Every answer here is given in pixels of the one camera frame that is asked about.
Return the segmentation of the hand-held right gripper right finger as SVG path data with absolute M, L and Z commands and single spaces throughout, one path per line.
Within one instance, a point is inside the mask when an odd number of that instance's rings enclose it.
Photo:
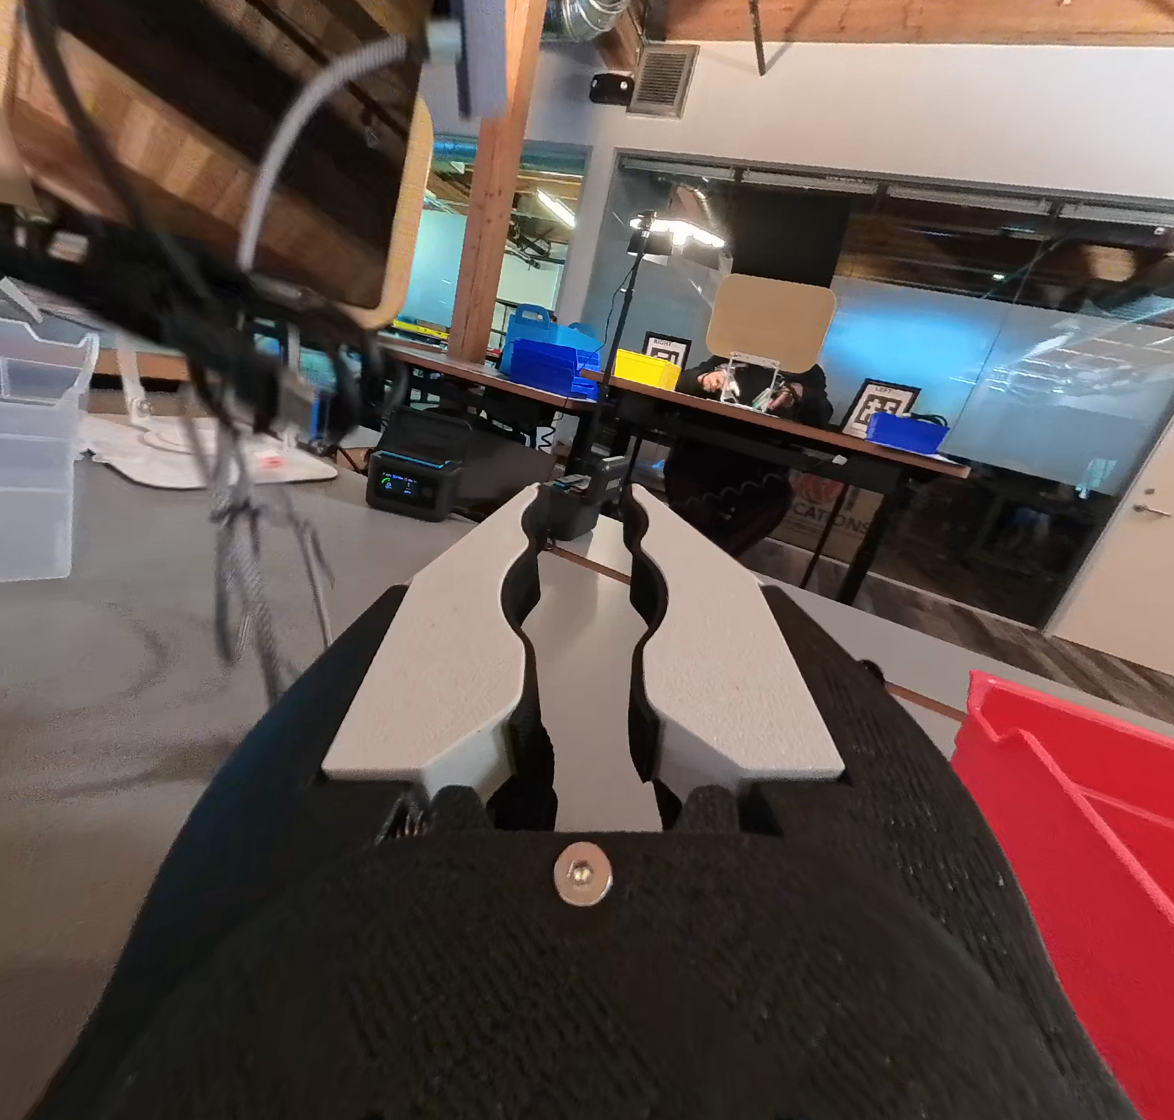
M 640 485 L 623 498 L 630 600 L 647 630 L 630 711 L 634 762 L 674 796 L 834 781 L 843 761 L 757 578 Z

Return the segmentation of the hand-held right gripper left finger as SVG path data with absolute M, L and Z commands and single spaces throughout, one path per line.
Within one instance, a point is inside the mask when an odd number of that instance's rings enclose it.
M 522 629 L 539 600 L 549 499 L 547 486 L 522 487 L 415 574 L 322 760 L 330 781 L 550 790 Z

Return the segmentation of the black portable power station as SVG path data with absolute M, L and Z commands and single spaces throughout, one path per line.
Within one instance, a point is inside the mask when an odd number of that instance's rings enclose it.
M 400 406 L 369 456 L 365 499 L 373 510 L 429 523 L 480 519 L 551 481 L 555 466 L 549 451 L 488 419 Z

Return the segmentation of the printed cardboard box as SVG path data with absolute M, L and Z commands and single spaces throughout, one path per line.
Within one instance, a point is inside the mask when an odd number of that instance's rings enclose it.
M 854 555 L 883 498 L 794 469 L 788 482 L 790 506 L 773 532 L 774 540 L 813 550 L 829 528 L 822 553 L 839 561 Z

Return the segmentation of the small black device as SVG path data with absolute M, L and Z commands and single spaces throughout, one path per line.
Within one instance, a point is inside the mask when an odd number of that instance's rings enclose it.
M 617 504 L 623 487 L 626 458 L 596 458 L 585 472 L 564 473 L 541 486 L 546 541 L 576 541 L 592 532 L 601 511 Z

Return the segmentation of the wooden top table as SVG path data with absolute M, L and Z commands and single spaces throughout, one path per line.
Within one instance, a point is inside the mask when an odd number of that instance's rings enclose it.
M 492 431 L 520 436 L 530 448 L 577 462 L 593 453 L 594 403 L 516 382 L 484 363 L 429 346 L 380 339 L 382 352 L 403 365 L 408 393 L 420 402 L 486 422 Z
M 964 481 L 970 473 L 968 465 L 947 457 L 893 449 L 628 379 L 605 377 L 596 369 L 581 375 L 598 384 L 594 414 L 613 424 L 615 452 L 627 453 L 630 465 L 635 462 L 639 443 L 682 437 L 879 495 L 881 500 L 835 595 L 837 603 L 845 606 L 854 605 L 891 519 L 909 500 L 913 489 L 932 479 Z

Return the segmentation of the clear acrylic stand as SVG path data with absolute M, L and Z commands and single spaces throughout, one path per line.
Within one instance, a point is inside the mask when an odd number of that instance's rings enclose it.
M 718 399 L 724 405 L 765 413 L 786 386 L 782 369 L 770 359 L 731 358 L 720 369 L 724 379 Z
M 137 351 L 125 335 L 114 338 L 114 351 L 127 420 L 129 426 L 140 431 L 149 431 L 154 422 L 154 413 L 138 376 Z

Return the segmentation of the blue plastic bin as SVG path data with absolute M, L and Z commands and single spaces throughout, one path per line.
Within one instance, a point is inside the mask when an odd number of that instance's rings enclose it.
M 948 434 L 949 426 L 940 417 L 876 411 L 870 417 L 864 439 L 881 448 L 932 458 Z

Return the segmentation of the yellow plastic bin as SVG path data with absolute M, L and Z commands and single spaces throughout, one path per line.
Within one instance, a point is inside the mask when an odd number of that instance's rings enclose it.
M 630 381 L 664 392 L 673 392 L 680 373 L 681 367 L 669 358 L 621 348 L 614 354 L 610 380 Z

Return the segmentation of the stack of blue bins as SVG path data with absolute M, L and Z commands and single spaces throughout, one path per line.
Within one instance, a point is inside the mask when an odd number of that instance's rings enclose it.
M 508 321 L 497 369 L 511 381 L 585 403 L 597 401 L 601 342 L 580 322 L 562 325 L 541 305 L 520 304 Z

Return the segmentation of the tan rounded panel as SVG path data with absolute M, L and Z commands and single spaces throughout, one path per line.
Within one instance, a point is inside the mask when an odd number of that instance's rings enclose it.
M 348 77 L 304 127 L 255 255 L 263 276 L 369 329 L 403 305 L 432 122 L 418 88 L 433 0 L 56 0 L 82 107 L 163 233 L 233 262 L 283 114 L 330 62 L 389 34 L 407 56 Z
M 729 274 L 715 288 L 706 330 L 712 356 L 750 355 L 791 373 L 817 363 L 837 308 L 826 287 Z

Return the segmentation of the red plastic bin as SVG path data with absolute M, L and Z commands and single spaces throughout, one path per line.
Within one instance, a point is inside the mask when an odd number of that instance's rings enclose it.
M 1137 1112 L 1172 1116 L 1172 743 L 970 672 L 953 771 Z

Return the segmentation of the black screen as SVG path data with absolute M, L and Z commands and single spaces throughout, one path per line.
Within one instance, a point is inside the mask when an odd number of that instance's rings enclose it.
M 732 274 L 829 288 L 853 211 L 849 199 L 729 186 L 710 200 Z

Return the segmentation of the clear plastic container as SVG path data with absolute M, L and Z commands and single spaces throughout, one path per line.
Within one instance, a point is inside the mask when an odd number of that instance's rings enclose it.
M 99 338 L 43 312 L 7 276 L 1 293 L 1 582 L 64 579 L 78 428 Z

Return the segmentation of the grey vent grille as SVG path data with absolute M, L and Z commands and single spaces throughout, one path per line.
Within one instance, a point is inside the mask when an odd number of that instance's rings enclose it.
M 648 119 L 681 119 L 699 46 L 649 42 L 640 51 L 626 113 Z

